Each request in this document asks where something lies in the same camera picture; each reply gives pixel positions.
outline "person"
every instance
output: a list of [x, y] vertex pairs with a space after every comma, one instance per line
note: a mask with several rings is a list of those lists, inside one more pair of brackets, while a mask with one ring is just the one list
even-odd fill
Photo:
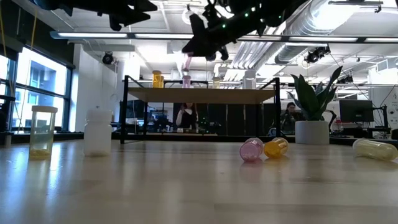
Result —
[[296, 121], [304, 120], [300, 112], [296, 112], [296, 105], [290, 102], [285, 112], [280, 115], [280, 129], [284, 134], [294, 134]]
[[179, 128], [196, 129], [198, 127], [198, 112], [195, 104], [183, 103], [178, 112], [175, 124]]

